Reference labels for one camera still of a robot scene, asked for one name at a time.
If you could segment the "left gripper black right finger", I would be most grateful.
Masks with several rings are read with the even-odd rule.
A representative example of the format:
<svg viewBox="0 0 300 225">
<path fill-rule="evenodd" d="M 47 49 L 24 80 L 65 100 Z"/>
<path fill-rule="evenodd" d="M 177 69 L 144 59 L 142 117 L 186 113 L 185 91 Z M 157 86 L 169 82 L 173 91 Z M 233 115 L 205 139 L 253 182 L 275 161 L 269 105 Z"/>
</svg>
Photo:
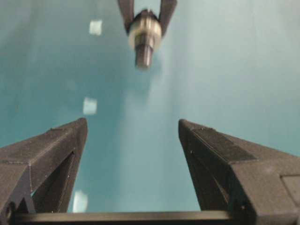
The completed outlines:
<svg viewBox="0 0 300 225">
<path fill-rule="evenodd" d="M 300 222 L 300 159 L 181 119 L 179 140 L 202 210 L 237 213 L 243 225 Z"/>
</svg>

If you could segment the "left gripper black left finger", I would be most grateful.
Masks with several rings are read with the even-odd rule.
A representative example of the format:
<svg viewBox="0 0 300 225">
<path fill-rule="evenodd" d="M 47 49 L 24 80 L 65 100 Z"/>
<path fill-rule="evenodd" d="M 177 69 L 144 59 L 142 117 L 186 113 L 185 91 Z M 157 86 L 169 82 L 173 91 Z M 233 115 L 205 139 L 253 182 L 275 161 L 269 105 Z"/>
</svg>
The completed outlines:
<svg viewBox="0 0 300 225">
<path fill-rule="evenodd" d="M 18 212 L 67 212 L 87 133 L 79 118 L 0 149 L 2 225 Z"/>
</svg>

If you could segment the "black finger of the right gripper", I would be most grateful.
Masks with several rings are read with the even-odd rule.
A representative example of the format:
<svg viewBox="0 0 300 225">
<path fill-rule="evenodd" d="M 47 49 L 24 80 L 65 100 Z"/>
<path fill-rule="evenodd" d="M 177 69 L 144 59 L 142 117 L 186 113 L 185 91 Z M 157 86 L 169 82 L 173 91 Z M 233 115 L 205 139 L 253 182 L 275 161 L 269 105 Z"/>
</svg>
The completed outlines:
<svg viewBox="0 0 300 225">
<path fill-rule="evenodd" d="M 134 20 L 134 0 L 117 0 L 127 35 Z"/>
<path fill-rule="evenodd" d="M 176 9 L 177 0 L 161 0 L 160 4 L 160 25 L 162 36 L 166 34 L 169 22 Z"/>
</svg>

